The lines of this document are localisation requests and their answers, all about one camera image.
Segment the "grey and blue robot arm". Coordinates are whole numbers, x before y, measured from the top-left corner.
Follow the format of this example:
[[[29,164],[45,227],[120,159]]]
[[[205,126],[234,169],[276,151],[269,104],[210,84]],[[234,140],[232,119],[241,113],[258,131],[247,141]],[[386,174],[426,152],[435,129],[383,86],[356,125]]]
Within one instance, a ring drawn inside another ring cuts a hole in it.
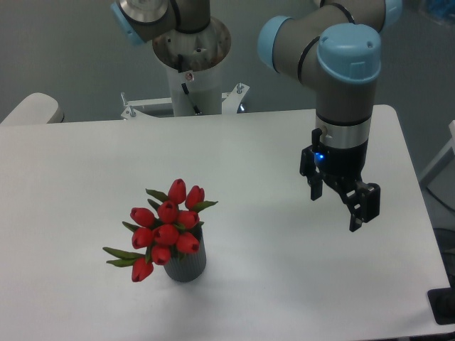
[[[111,9],[128,39],[150,43],[168,68],[176,116],[221,113],[218,67],[232,40],[208,1],[115,1]],[[380,34],[401,12],[401,1],[321,1],[304,18],[269,19],[257,41],[265,65],[316,93],[316,125],[299,172],[312,200],[324,186],[340,195],[351,231],[380,213],[380,186],[363,182],[361,171],[381,71]]]

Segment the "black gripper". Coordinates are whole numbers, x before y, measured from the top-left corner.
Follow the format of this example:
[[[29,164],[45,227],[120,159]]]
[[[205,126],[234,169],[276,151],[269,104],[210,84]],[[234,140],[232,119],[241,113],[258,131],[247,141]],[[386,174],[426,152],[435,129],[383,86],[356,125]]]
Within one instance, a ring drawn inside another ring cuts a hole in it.
[[[301,152],[300,174],[307,178],[311,200],[322,196],[323,184],[335,190],[350,212],[351,232],[380,214],[380,186],[364,183],[361,178],[367,147],[367,142],[353,148],[334,148],[319,142]]]

